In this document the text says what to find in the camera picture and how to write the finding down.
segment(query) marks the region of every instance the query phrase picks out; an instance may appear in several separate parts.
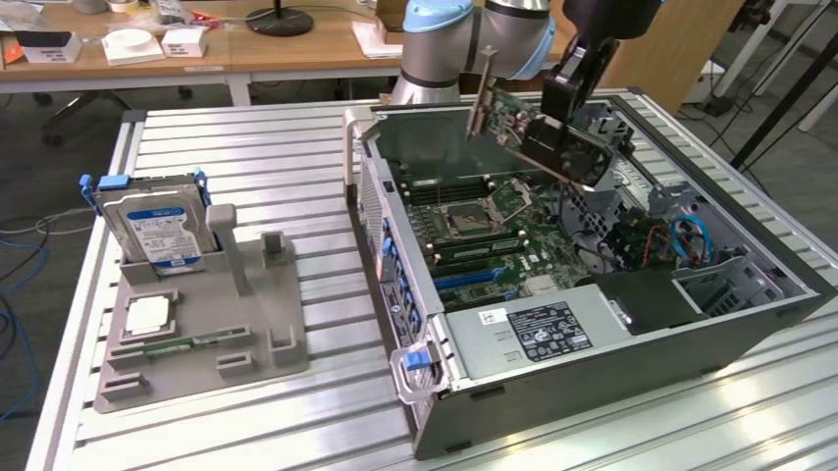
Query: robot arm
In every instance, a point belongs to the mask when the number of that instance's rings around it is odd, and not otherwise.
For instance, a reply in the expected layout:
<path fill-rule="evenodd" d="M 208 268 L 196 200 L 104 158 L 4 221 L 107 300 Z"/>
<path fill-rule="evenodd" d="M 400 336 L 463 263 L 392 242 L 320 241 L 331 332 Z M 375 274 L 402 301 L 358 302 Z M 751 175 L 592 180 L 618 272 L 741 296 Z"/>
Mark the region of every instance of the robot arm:
<path fill-rule="evenodd" d="M 479 74 L 478 52 L 492 46 L 494 75 L 531 79 L 547 57 L 555 21 L 548 0 L 410 0 L 402 71 L 392 104 L 459 101 L 459 74 Z"/>
<path fill-rule="evenodd" d="M 547 75 L 540 111 L 570 123 L 594 92 L 619 39 L 642 36 L 663 0 L 564 0 L 562 12 L 576 26 L 562 62 Z"/>

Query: white container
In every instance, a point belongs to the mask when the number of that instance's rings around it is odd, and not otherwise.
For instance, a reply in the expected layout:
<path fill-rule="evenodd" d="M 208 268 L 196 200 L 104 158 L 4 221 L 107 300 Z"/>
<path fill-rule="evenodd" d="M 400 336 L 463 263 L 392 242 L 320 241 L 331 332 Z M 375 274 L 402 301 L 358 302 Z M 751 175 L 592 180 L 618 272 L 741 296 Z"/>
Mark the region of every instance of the white container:
<path fill-rule="evenodd" d="M 165 59 L 157 38 L 143 29 L 120 29 L 103 38 L 109 66 L 124 66 Z"/>
<path fill-rule="evenodd" d="M 35 31 L 27 31 L 27 34 L 33 35 L 37 33 Z M 52 35 L 52 37 L 44 39 L 44 42 L 37 42 L 40 43 L 40 46 L 27 46 L 27 43 L 32 43 L 21 40 L 21 37 L 19 36 L 27 60 L 33 64 L 76 62 L 79 53 L 81 52 L 81 39 L 79 38 L 79 34 L 75 32 L 69 33 L 69 36 L 61 36 L 61 33 L 53 32 L 44 32 L 40 34 Z"/>
<path fill-rule="evenodd" d="M 163 37 L 163 52 L 167 57 L 204 57 L 207 52 L 204 28 L 169 29 Z"/>

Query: aluminum workbench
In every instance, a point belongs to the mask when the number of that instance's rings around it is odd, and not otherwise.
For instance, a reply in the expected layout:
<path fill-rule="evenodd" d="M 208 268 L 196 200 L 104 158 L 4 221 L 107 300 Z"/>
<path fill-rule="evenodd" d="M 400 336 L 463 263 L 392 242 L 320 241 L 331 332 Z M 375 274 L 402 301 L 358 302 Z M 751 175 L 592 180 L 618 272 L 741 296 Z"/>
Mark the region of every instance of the aluminum workbench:
<path fill-rule="evenodd" d="M 644 96 L 619 93 L 823 278 L 838 257 Z M 97 413 L 91 404 L 119 279 L 97 220 L 28 469 L 827 469 L 838 466 L 838 302 L 721 372 L 459 454 L 411 456 L 342 186 L 342 115 L 372 102 L 149 112 L 119 131 L 109 172 L 199 165 L 215 203 L 239 206 L 236 237 L 294 239 L 311 369 L 292 377 Z M 659 181 L 678 178 L 638 138 Z"/>

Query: white label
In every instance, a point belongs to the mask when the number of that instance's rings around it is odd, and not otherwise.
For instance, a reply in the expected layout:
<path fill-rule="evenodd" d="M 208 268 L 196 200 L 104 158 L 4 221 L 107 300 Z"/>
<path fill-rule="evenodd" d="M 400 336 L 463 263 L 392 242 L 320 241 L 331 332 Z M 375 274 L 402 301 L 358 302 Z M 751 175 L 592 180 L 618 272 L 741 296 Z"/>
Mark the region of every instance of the white label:
<path fill-rule="evenodd" d="M 466 250 L 464 252 L 455 253 L 454 258 L 470 257 L 471 255 L 482 255 L 484 253 L 488 253 L 488 248 L 475 248 L 474 250 Z"/>
<path fill-rule="evenodd" d="M 195 234 L 183 228 L 183 208 L 160 208 L 128 213 L 128 224 L 148 261 L 159 267 L 180 267 L 200 258 Z"/>
<path fill-rule="evenodd" d="M 193 66 L 183 68 L 187 72 L 221 72 L 224 66 Z"/>
<path fill-rule="evenodd" d="M 476 313 L 476 315 L 480 316 L 480 322 L 484 326 L 488 326 L 490 324 L 496 324 L 499 322 L 508 322 L 507 310 L 503 307 L 499 307 L 498 309 L 491 309 L 490 311 L 480 311 Z"/>
<path fill-rule="evenodd" d="M 522 243 L 522 241 L 519 239 L 506 240 L 503 242 L 495 242 L 492 244 L 492 251 L 495 251 L 495 250 L 506 250 L 507 248 L 518 247 L 519 243 Z"/>

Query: gray carpet floor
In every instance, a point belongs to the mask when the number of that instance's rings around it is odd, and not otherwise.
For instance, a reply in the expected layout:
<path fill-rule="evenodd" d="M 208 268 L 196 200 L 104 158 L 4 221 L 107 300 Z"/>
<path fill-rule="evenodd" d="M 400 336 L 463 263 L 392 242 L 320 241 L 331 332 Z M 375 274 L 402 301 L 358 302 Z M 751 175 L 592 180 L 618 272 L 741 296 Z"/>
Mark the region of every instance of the gray carpet floor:
<path fill-rule="evenodd" d="M 717 51 L 717 57 L 723 63 L 733 61 L 746 38 L 746 33 L 729 34 Z M 766 39 L 745 69 L 743 77 L 753 74 L 762 58 L 778 46 L 777 41 Z M 725 134 L 733 149 L 739 149 L 751 136 L 779 96 L 798 78 L 801 72 L 795 71 L 801 71 L 810 61 L 805 55 L 797 54 L 769 93 L 750 101 L 753 111 L 739 114 Z M 821 75 L 773 135 L 798 118 L 837 79 L 838 73 L 833 70 Z M 263 84 L 252 88 L 253 104 L 328 100 L 334 97 L 334 86 L 334 80 Z M 231 105 L 224 86 L 204 85 L 192 89 L 191 100 L 180 100 L 173 87 L 127 90 L 120 94 L 136 108 L 149 110 Z M 746 96 L 749 90 L 746 84 L 739 95 Z M 386 79 L 355 80 L 356 98 L 375 97 L 379 91 L 386 91 Z M 29 215 L 45 216 L 84 206 L 79 195 L 79 176 L 84 173 L 105 172 L 119 124 L 119 111 L 109 103 L 95 103 L 65 124 L 60 131 L 65 139 L 63 147 L 49 148 L 40 143 L 40 123 L 72 96 L 69 93 L 53 93 L 53 104 L 37 107 L 32 97 L 21 94 L 15 96 L 8 107 L 0 109 L 0 220 Z M 683 111 L 693 117 L 703 115 L 693 107 L 685 107 Z M 717 136 L 710 126 L 721 129 L 731 115 L 726 114 L 718 119 L 709 118 L 707 123 L 683 123 L 710 142 Z M 838 179 L 837 125 L 838 106 L 830 110 L 811 133 L 791 131 L 753 169 L 777 202 L 833 247 L 838 247 L 838 212 L 833 206 L 838 204 L 834 191 Z M 721 143 L 714 148 L 726 158 L 731 157 Z M 61 220 L 53 229 L 61 231 L 83 227 L 91 221 L 91 214 L 73 216 Z M 31 224 L 32 221 L 21 222 L 19 227 L 27 223 Z M 87 233 L 52 237 L 47 246 L 48 263 L 43 272 L 24 289 L 16 290 L 8 296 L 29 332 L 40 372 L 40 389 L 35 400 L 24 408 L 28 411 L 39 410 L 45 393 L 44 385 L 52 371 L 87 240 Z M 39 238 L 32 235 L 17 237 L 15 241 L 37 243 Z M 25 250 L 0 246 L 0 273 L 13 267 L 25 256 Z M 7 280 L 3 286 L 13 281 Z M 25 357 L 17 344 L 8 357 L 0 361 L 0 411 L 7 410 L 25 395 L 28 384 Z M 0 469 L 23 469 L 35 425 L 36 418 L 0 422 Z"/>

